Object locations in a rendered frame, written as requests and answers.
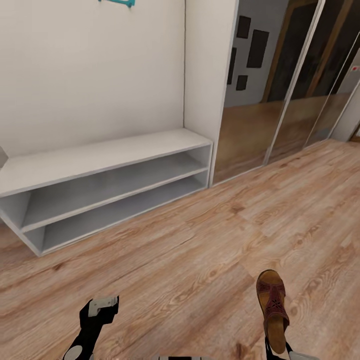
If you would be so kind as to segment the sandal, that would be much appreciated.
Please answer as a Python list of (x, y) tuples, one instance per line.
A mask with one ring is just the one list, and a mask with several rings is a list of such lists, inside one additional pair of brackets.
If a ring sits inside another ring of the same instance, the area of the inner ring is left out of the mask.
[(285, 285), (273, 269), (263, 271), (256, 283), (256, 293), (264, 316), (263, 327), (270, 347), (283, 354), (286, 349), (285, 331), (290, 319), (285, 310)]

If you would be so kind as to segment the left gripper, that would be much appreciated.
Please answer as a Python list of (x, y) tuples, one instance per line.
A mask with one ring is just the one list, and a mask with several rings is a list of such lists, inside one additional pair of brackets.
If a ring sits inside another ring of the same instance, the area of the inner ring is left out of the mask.
[(88, 327), (95, 328), (99, 336), (103, 325), (113, 323), (114, 315), (118, 314), (119, 304), (116, 303), (114, 306), (102, 307), (98, 315), (92, 317), (89, 317), (89, 306), (90, 302), (79, 312), (80, 327), (82, 330)]

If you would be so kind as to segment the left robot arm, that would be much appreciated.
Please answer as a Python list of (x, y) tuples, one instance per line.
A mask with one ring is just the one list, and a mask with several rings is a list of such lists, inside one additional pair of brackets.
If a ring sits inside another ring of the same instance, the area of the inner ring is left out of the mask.
[(118, 314), (118, 297), (94, 299), (79, 312), (81, 331), (63, 360), (94, 360), (94, 347), (103, 325), (112, 324)]

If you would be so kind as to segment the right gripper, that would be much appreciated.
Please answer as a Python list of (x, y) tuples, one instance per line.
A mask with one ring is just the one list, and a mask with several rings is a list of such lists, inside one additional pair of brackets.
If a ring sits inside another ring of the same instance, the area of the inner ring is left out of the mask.
[[(284, 358), (276, 357), (272, 353), (271, 346), (269, 344), (267, 336), (265, 337), (265, 343), (266, 343), (265, 348), (266, 348), (266, 358), (267, 358), (267, 360), (285, 360)], [(289, 353), (289, 351), (293, 351), (288, 342), (286, 342), (285, 347), (286, 347), (288, 353)]]

